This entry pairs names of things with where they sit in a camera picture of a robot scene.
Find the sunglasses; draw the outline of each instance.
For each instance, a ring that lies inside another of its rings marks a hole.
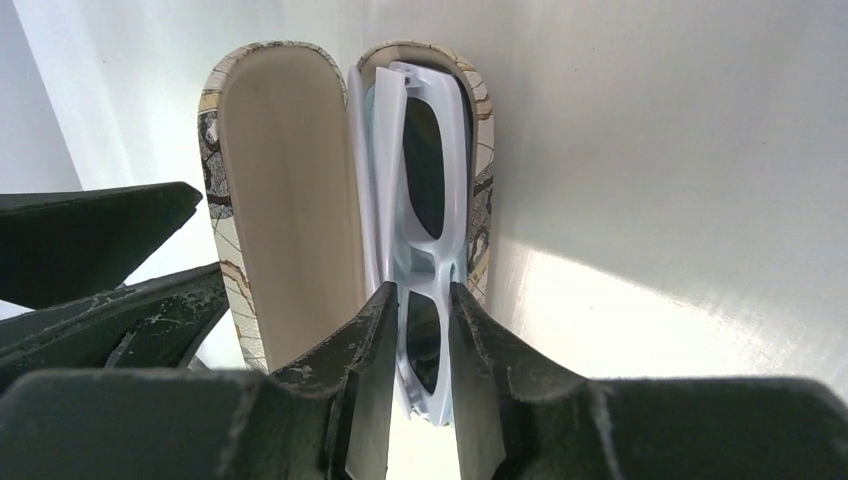
[[[369,294],[398,285],[397,397],[436,425],[452,417],[451,282],[467,282],[470,132],[450,74],[392,62],[363,91],[349,74]]]

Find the white surface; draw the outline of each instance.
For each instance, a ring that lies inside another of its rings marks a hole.
[[[0,0],[0,192],[79,191],[12,0]]]
[[[797,374],[848,397],[840,0],[39,3],[17,5],[71,155],[111,165],[78,165],[85,187],[150,165],[199,185],[194,105],[234,47],[311,41],[345,69],[437,41],[497,117],[496,318],[587,375]],[[212,254],[198,225],[169,260]]]

